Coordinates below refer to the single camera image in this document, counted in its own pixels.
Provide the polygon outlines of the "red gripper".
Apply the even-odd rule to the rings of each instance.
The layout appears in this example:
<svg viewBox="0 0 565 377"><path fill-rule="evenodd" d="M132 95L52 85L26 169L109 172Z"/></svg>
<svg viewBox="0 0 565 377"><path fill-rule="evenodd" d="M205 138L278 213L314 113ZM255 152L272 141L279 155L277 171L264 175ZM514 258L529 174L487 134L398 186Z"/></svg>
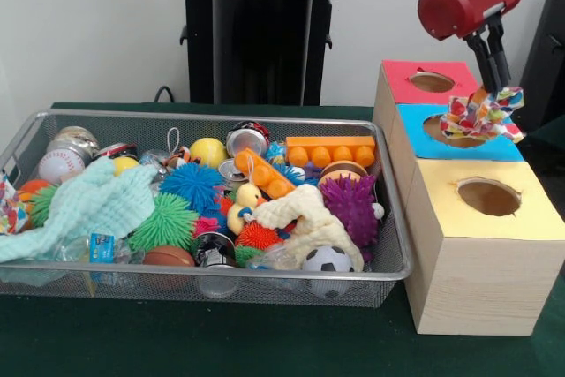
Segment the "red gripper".
<svg viewBox="0 0 565 377"><path fill-rule="evenodd" d="M512 11L521 0L418 0L418 17L423 28L435 39L455 35L465 37L474 52L486 91L498 91L510 80L509 65L502 45L504 29L501 15ZM478 33L485 23L486 41Z"/></svg>

